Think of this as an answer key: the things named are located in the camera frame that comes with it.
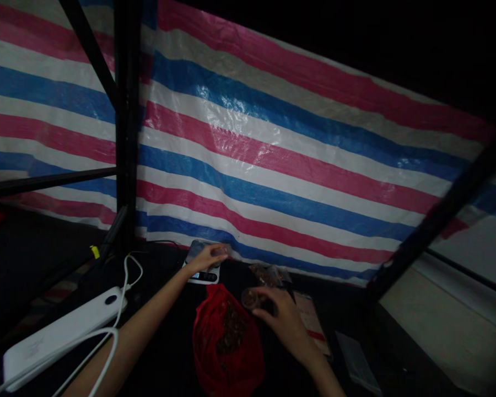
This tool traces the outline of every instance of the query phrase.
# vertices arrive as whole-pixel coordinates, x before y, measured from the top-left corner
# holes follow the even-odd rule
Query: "forearm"
[[[345,393],[336,379],[331,366],[321,352],[317,352],[305,364],[305,368],[309,371],[316,388],[322,397],[345,397]]]
[[[182,268],[119,330],[119,343],[97,396],[115,396],[136,364],[156,329],[191,277]],[[112,338],[92,358],[63,396],[88,396],[110,353]]]

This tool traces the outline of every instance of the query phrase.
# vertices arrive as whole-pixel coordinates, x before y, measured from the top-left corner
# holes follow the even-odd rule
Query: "striped tarp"
[[[83,1],[114,70],[111,4]],[[494,135],[471,115],[145,2],[138,235],[365,286]],[[114,111],[58,2],[0,0],[0,179],[108,167]],[[115,181],[11,201],[108,228]],[[444,237],[496,214],[496,178]]]

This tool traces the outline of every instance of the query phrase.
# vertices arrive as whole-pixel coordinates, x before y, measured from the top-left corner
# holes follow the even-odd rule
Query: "left hand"
[[[214,263],[222,261],[226,259],[227,255],[221,256],[211,256],[211,252],[222,247],[224,244],[211,244],[206,245],[200,253],[193,258],[191,262],[189,262],[183,269],[187,269],[190,274],[190,277],[204,269],[209,268]]]

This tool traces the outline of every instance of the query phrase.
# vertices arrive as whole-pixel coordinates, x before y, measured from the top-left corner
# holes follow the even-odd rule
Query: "digital kitchen scale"
[[[204,242],[201,240],[193,240],[191,243],[191,247],[189,248],[189,252],[187,253],[186,260],[184,261],[184,266],[193,260],[195,256],[197,256],[200,251],[204,249],[206,245],[211,245],[216,243]],[[220,264],[217,267],[212,267],[207,271],[201,271],[193,275],[187,282],[193,284],[217,284],[219,282],[220,275]]]

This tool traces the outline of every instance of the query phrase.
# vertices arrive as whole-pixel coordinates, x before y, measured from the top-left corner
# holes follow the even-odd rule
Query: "red plastic bag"
[[[209,396],[249,396],[265,376],[257,325],[223,284],[208,285],[206,290],[208,297],[197,308],[193,326],[193,352],[198,381]],[[223,341],[226,315],[230,318],[235,316],[240,321],[237,324],[245,326],[245,332],[235,351],[220,354],[217,352],[217,343],[220,345]]]

